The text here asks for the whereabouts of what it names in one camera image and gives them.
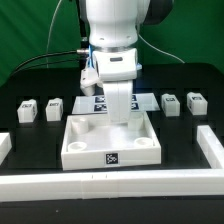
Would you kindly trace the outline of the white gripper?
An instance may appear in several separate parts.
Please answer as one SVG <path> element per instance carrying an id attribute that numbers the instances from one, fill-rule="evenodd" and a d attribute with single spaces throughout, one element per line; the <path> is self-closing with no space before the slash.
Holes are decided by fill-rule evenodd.
<path id="1" fill-rule="evenodd" d="M 110 121 L 127 123 L 131 113 L 132 80 L 136 77 L 136 48 L 121 52 L 93 51 L 81 71 L 80 88 L 86 96 L 92 96 L 95 85 L 103 84 Z"/>

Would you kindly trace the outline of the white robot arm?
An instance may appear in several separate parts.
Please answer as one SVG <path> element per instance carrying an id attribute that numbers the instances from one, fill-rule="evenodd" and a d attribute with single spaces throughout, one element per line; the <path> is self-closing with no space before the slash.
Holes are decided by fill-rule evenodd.
<path id="1" fill-rule="evenodd" d="M 89 58 L 80 87 L 92 96 L 103 88 L 109 119 L 126 123 L 131 112 L 133 80 L 137 77 L 135 44 L 142 24 L 161 23 L 174 0 L 80 0 L 81 18 L 90 25 Z"/>

